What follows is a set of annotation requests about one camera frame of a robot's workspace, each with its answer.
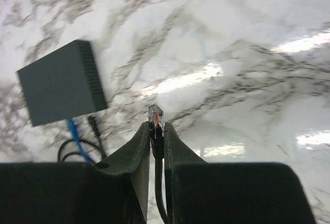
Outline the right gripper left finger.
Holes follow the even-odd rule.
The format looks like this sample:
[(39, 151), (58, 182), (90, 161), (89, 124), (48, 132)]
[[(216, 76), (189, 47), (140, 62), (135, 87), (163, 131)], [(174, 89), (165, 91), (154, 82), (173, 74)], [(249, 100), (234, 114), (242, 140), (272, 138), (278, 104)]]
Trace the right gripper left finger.
[(150, 134), (143, 122), (134, 136), (95, 167), (100, 172), (97, 210), (107, 223), (147, 223)]

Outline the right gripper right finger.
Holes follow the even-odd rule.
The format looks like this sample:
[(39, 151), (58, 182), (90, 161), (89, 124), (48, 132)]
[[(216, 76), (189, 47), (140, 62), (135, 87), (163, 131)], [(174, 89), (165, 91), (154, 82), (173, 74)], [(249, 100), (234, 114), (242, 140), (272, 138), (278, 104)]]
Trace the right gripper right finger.
[(164, 176), (168, 223), (181, 223), (187, 211), (183, 211), (195, 196), (195, 166), (206, 164), (178, 136), (171, 123), (165, 123), (164, 131)]

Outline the dark grey network switch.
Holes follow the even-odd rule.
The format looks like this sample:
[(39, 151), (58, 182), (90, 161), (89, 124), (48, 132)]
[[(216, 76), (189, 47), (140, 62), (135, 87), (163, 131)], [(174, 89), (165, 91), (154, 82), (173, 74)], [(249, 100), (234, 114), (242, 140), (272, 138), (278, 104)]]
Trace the dark grey network switch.
[(17, 74), (34, 127), (107, 108), (89, 41), (74, 40)]

